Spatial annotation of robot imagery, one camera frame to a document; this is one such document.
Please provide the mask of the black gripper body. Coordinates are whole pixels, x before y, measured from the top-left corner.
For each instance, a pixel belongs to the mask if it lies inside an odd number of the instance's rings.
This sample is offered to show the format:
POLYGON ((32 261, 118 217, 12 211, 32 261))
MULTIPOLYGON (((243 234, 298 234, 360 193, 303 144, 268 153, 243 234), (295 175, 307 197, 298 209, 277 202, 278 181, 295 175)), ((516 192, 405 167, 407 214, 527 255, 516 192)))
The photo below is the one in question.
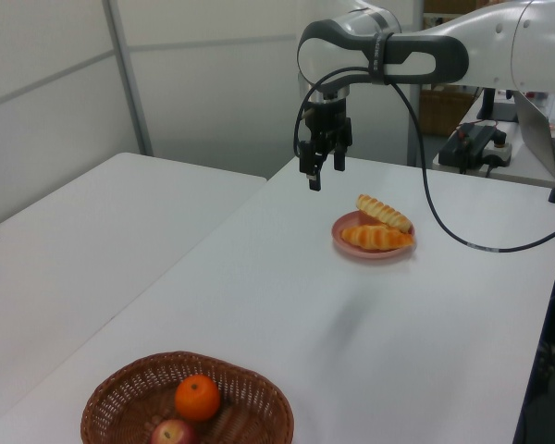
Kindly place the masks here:
POLYGON ((313 142, 351 143, 351 120, 347 117, 346 99, 321 104, 309 102, 304 106, 303 120, 313 142))

